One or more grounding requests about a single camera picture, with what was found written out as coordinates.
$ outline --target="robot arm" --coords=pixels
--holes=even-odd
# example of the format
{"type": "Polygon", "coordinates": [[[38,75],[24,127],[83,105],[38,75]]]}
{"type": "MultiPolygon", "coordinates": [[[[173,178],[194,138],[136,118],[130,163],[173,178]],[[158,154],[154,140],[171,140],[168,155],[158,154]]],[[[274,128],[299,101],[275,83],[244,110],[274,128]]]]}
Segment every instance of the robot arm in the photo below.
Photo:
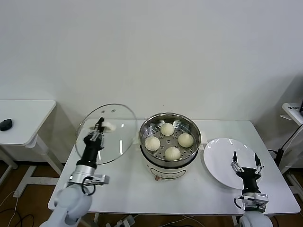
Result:
{"type": "Polygon", "coordinates": [[[261,177],[261,170],[264,168],[261,160],[255,153],[256,169],[241,167],[238,163],[236,151],[232,157],[231,166],[236,175],[243,180],[242,196],[235,198],[235,205],[243,209],[244,215],[240,218],[241,227],[272,227],[269,217],[262,214],[265,212],[268,197],[259,191],[257,179],[261,177]],[[242,200],[242,206],[237,204],[237,200],[242,200]]]}
{"type": "Polygon", "coordinates": [[[82,158],[77,162],[67,187],[61,190],[55,202],[56,208],[41,227],[75,227],[91,206],[96,185],[109,183],[107,175],[95,175],[97,155],[103,147],[103,118],[85,138],[86,145],[82,158]]]}

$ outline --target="black computer mouse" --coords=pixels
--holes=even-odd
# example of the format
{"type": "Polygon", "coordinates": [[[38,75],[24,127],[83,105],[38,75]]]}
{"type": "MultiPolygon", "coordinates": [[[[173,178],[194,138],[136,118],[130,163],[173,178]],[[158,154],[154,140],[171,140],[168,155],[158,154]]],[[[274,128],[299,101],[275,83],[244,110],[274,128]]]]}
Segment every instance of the black computer mouse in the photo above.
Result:
{"type": "Polygon", "coordinates": [[[11,119],[6,119],[0,122],[0,131],[9,130],[13,126],[13,121],[11,119]]]}

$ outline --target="steamed bun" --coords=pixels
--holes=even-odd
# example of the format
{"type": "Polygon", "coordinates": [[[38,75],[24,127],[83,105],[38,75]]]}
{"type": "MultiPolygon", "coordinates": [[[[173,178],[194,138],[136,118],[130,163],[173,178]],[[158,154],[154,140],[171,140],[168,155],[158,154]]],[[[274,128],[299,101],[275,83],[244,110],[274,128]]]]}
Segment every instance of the steamed bun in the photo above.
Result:
{"type": "Polygon", "coordinates": [[[194,144],[194,138],[188,133],[183,133],[178,137],[178,143],[184,148],[189,148],[194,144]]]}
{"type": "Polygon", "coordinates": [[[171,148],[167,148],[165,153],[165,158],[169,161],[175,161],[175,160],[179,160],[181,157],[181,152],[178,148],[175,147],[171,147],[171,148]]]}
{"type": "Polygon", "coordinates": [[[157,137],[150,136],[145,140],[145,147],[150,151],[158,150],[160,147],[160,140],[157,137]]]}
{"type": "Polygon", "coordinates": [[[171,123],[165,123],[161,126],[160,131],[164,136],[171,136],[174,133],[175,128],[171,123]]]}

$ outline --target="pot lid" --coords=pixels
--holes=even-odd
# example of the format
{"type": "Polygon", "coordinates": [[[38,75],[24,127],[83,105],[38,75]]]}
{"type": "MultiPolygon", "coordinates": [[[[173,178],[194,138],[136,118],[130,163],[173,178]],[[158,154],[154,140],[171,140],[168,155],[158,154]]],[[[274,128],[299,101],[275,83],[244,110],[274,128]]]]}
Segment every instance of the pot lid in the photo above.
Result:
{"type": "Polygon", "coordinates": [[[134,112],[123,104],[106,104],[89,113],[77,129],[75,148],[80,157],[85,149],[83,141],[100,118],[104,118],[102,143],[97,164],[106,164],[121,157],[132,145],[137,135],[137,119],[134,112]]]}

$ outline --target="wooden floor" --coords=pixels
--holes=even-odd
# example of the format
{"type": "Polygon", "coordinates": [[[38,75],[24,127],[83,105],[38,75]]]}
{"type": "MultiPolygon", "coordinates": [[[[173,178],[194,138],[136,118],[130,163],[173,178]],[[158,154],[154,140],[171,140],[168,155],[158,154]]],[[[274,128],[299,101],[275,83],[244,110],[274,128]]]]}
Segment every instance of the wooden floor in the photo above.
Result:
{"type": "MultiPolygon", "coordinates": [[[[6,169],[6,165],[0,163],[0,175],[2,175],[6,169]]],[[[23,175],[28,169],[28,165],[20,165],[17,170],[12,170],[5,180],[5,182],[0,186],[0,203],[4,198],[12,191],[14,191],[19,182],[21,181],[23,175]]],[[[303,185],[303,174],[299,172],[294,173],[297,179],[303,185]]],[[[46,177],[57,177],[57,173],[50,166],[38,166],[34,176],[46,176],[46,177]]],[[[32,214],[35,217],[34,226],[40,226],[44,221],[46,221],[51,211],[47,208],[48,201],[52,195],[54,186],[43,186],[43,185],[29,185],[21,198],[18,199],[17,211],[20,213],[21,217],[27,214],[32,214]]],[[[296,197],[301,208],[303,208],[302,201],[296,197]]],[[[14,210],[8,210],[2,212],[6,209],[14,208],[16,205],[16,199],[11,196],[1,205],[0,207],[0,227],[6,227],[12,217],[14,210]]],[[[98,225],[104,227],[107,222],[113,227],[118,220],[124,217],[124,214],[101,214],[99,216],[98,225]]],[[[93,214],[89,214],[85,217],[86,219],[93,219],[93,214]]],[[[135,218],[136,223],[134,227],[158,227],[165,225],[172,221],[181,220],[182,216],[160,216],[160,215],[139,215],[135,218]]],[[[300,214],[295,215],[279,215],[276,216],[280,227],[303,227],[303,216],[300,214]]],[[[205,227],[232,227],[232,218],[230,216],[196,216],[196,220],[200,221],[205,227]]],[[[273,226],[277,227],[277,223],[274,218],[271,218],[273,226]]],[[[19,222],[19,217],[14,216],[10,227],[14,227],[19,222]]],[[[31,217],[27,217],[23,220],[23,227],[31,227],[33,220],[31,217]]],[[[178,223],[174,223],[174,226],[191,225],[193,227],[200,227],[198,223],[193,220],[186,219],[178,223]]]]}

